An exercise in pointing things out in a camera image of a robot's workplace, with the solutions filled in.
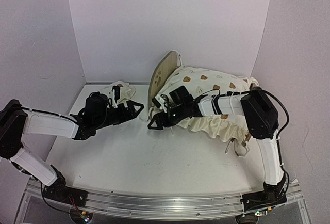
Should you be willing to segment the large bear print cushion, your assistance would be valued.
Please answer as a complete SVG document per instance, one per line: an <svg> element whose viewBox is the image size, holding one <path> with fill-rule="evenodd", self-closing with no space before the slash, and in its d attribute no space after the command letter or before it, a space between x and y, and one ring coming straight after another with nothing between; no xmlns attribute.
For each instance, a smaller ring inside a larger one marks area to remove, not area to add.
<svg viewBox="0 0 330 224"><path fill-rule="evenodd" d="M181 55L170 51L153 72L146 120L154 130L179 126L205 132L233 145L236 155L244 157L251 135L240 100L258 86L253 77L185 66Z"/></svg>

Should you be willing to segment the wooden pet bed frame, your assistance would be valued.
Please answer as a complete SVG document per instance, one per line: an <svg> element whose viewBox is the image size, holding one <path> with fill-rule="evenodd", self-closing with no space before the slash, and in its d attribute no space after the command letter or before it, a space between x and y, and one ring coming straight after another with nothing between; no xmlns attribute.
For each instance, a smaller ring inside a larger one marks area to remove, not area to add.
<svg viewBox="0 0 330 224"><path fill-rule="evenodd" d="M234 76L220 71L184 66L177 51L169 52L157 65L148 90L148 119L160 112L152 103L157 94L169 93L180 86L185 86L194 97L208 92L209 94L226 93L228 91L248 91L259 83L253 77ZM251 135L245 118L241 115L213 115L202 118L186 118L178 126L192 132L205 132L211 138L219 138L222 142L235 139L239 143L250 140Z"/></svg>

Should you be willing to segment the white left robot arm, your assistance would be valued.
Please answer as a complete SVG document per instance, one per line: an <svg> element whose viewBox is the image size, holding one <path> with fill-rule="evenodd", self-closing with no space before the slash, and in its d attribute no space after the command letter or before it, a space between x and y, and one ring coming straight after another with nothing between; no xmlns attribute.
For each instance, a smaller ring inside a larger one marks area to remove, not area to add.
<svg viewBox="0 0 330 224"><path fill-rule="evenodd" d="M79 113L69 116L27 108L19 100L10 100L1 110L1 158L38 179L47 198L72 202L76 194L67 187L62 173L29 151L22 137L41 134L83 141L95 136L99 129L136 119L144 109L142 103L132 100L118 103L118 100L116 92L110 95L93 92Z"/></svg>

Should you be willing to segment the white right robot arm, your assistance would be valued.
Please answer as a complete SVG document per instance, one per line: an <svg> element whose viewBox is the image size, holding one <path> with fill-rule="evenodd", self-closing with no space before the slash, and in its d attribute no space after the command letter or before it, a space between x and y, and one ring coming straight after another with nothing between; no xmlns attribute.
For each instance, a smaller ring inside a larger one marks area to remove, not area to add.
<svg viewBox="0 0 330 224"><path fill-rule="evenodd" d="M186 87L180 86L168 96L157 95L152 102L160 109L151 118L148 129L163 130L179 124L186 118L212 115L241 115L245 118L249 134L256 139L263 162L265 179L263 190L242 195L244 211L264 210L287 201L289 174L284 169L279 135L278 111L273 94L252 87L248 91L211 94L210 91L193 97Z"/></svg>

